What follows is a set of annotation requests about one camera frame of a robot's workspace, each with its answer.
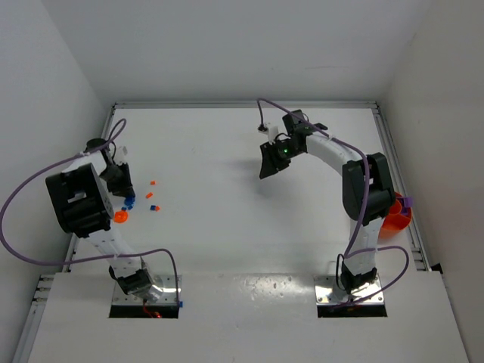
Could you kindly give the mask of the blue arch lego piece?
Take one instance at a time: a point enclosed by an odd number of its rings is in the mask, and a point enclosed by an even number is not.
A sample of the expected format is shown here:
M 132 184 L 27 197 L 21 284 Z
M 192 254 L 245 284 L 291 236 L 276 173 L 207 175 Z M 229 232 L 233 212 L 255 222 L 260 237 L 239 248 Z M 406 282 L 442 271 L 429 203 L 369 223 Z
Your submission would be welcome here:
M 124 200 L 124 207 L 127 209 L 128 206 L 135 205 L 135 196 L 126 197 Z

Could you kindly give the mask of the purple stepped lego brick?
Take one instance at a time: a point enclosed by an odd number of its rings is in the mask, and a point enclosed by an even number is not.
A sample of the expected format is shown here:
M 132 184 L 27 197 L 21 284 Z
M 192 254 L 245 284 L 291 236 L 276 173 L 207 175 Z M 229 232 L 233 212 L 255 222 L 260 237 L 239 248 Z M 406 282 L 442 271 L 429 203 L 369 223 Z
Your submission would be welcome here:
M 412 206 L 413 206 L 413 198 L 412 197 L 400 196 L 400 197 L 397 197 L 397 199 L 400 202 L 400 204 L 402 205 L 403 209 L 412 208 Z

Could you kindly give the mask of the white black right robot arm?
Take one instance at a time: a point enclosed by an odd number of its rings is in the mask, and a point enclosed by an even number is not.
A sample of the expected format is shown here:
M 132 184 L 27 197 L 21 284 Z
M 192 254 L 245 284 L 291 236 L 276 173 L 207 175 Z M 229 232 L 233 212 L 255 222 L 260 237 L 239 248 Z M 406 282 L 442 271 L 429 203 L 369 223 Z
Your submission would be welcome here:
M 268 140 L 260 146 L 261 179 L 288 168 L 291 160 L 309 154 L 323 161 L 342 178 L 342 203 L 350 219 L 348 245 L 343 252 L 338 283 L 351 293 L 374 281 L 377 275 L 375 254 L 383 220 L 396 201 L 389 165 L 382 153 L 365 154 L 332 138 L 327 127 L 311 124 L 301 110 L 283 116 L 285 132 L 260 123 L 258 131 Z

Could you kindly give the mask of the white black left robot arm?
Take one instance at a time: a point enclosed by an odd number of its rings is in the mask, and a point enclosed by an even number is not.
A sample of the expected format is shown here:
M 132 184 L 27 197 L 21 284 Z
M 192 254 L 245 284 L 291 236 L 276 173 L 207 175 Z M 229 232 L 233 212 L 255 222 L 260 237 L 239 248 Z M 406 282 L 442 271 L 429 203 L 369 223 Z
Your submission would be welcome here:
M 110 196 L 134 198 L 128 163 L 115 160 L 107 141 L 94 138 L 86 143 L 84 155 L 58 174 L 45 179 L 49 197 L 61 228 L 88 241 L 107 255 L 109 273 L 122 292 L 154 301 L 154 279 L 141 257 L 123 240 L 114 225 Z

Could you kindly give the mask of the orange round lego piece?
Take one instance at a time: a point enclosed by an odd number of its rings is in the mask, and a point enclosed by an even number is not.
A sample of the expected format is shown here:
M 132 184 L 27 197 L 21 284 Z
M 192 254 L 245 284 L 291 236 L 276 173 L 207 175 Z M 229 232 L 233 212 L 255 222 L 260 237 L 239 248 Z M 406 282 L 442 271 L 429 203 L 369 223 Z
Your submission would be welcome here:
M 129 214 L 127 210 L 121 209 L 114 213 L 113 221 L 115 223 L 124 223 L 127 222 L 129 218 Z

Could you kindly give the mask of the orange divided round container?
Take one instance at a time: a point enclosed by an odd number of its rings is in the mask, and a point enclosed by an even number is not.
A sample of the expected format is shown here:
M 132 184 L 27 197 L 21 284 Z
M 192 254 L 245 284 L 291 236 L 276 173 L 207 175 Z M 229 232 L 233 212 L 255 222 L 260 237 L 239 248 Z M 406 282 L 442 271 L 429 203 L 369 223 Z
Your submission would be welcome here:
M 383 221 L 380 229 L 380 239 L 390 239 L 395 237 L 400 232 L 404 231 L 412 220 L 412 208 L 403 209 L 402 205 L 398 201 L 397 197 L 404 196 L 400 193 L 396 193 L 396 201 L 391 206 L 389 214 Z

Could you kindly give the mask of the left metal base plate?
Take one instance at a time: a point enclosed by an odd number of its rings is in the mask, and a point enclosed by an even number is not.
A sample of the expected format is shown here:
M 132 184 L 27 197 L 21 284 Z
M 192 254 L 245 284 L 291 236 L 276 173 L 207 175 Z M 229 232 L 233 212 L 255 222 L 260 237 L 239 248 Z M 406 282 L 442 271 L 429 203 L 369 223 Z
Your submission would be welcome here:
M 115 284 L 111 300 L 112 306 L 143 306 L 143 299 L 147 300 L 147 306 L 176 307 L 177 297 L 182 294 L 182 277 L 174 275 L 154 275 L 154 283 L 146 295 L 126 295 L 118 284 Z

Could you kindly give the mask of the metal base plate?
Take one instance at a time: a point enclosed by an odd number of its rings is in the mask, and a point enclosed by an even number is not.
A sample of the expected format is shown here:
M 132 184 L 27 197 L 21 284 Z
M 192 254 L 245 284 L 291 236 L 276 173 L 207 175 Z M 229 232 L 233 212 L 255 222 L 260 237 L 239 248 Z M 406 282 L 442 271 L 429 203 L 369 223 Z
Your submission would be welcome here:
M 174 275 L 154 275 L 154 283 L 146 295 L 126 295 L 118 284 L 115 284 L 111 300 L 112 306 L 143 306 L 143 299 L 147 300 L 147 306 L 176 307 L 177 297 L 182 294 L 182 277 Z
M 383 305 L 385 302 L 382 284 L 379 276 L 371 283 L 365 283 L 350 293 L 342 290 L 337 286 L 334 275 L 323 275 L 314 278 L 315 298 L 317 306 L 338 306 L 342 304 L 349 305 Z

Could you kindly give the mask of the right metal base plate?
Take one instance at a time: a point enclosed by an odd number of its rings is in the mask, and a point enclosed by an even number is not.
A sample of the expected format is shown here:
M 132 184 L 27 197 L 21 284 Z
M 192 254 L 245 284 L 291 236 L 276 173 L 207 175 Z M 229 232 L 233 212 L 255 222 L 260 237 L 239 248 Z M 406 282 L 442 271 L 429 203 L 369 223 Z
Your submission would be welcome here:
M 385 302 L 382 284 L 379 276 L 371 283 L 365 283 L 350 293 L 342 290 L 337 286 L 334 275 L 323 275 L 314 278 L 315 298 L 317 306 L 338 306 L 342 304 L 349 305 L 383 305 Z

